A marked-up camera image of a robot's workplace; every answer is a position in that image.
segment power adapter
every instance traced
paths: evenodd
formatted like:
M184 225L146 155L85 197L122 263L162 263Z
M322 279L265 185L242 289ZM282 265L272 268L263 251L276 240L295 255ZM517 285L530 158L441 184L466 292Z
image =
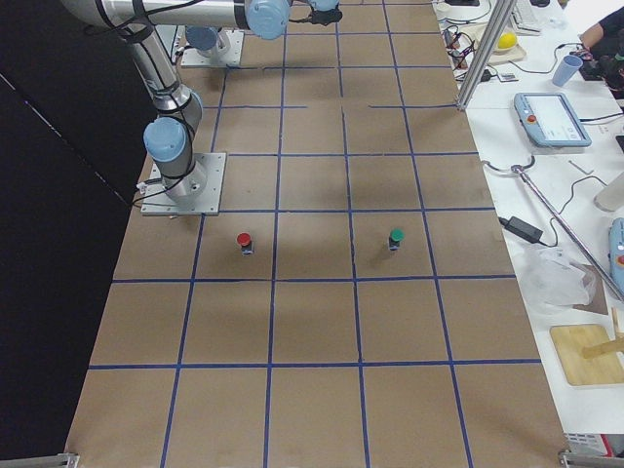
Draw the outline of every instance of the power adapter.
M511 216L509 219L499 217L498 222L500 222L505 230L511 232L512 234L516 234L518 237L525 239L527 242L532 244L541 244L540 238L542 237L543 232L535 226L532 226L515 216Z

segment blue joint cap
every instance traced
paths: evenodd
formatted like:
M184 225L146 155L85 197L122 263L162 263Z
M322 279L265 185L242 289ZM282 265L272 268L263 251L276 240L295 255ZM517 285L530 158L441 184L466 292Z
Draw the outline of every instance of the blue joint cap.
M209 51L216 45L218 31L215 27L186 26L188 45L200 51Z
M288 0L252 0L247 9L247 23L262 39L277 39L286 31L291 16Z
M186 145L186 130L176 119L161 117L149 124L143 132L145 148L159 163L177 158Z
M308 4L314 10L318 10L319 12L327 12L329 10L333 10L338 2L336 0L308 0Z

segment yellow ball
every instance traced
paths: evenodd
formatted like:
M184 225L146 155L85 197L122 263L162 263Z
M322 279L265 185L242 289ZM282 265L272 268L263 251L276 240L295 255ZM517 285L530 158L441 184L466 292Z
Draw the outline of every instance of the yellow ball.
M511 49L518 44L518 37L513 32L506 32L498 39L498 49Z

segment white cylinder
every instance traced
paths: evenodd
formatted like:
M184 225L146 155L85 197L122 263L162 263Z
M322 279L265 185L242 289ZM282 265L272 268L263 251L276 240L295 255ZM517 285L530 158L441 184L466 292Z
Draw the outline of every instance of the white cylinder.
M624 173L594 197L594 204L604 212L614 212L624 206Z

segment robotic arm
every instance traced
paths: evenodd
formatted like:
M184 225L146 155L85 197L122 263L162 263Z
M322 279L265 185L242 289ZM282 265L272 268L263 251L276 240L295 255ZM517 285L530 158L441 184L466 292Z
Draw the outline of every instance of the robotic arm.
M151 94L158 118L147 126L143 140L159 170L163 189L149 196L160 196L159 203L153 205L169 207L152 214L216 215L215 204L205 209L198 203L202 193L207 192L209 169L204 156L210 156L201 155L200 160L192 150L202 119L202 102L181 82L154 25L233 27L250 29L262 39L276 39L286 31L292 0L61 0L61 3L79 20L119 34ZM305 0L305 3L312 12L307 19L297 22L328 25L342 18L338 0ZM220 187L210 191L220 193Z

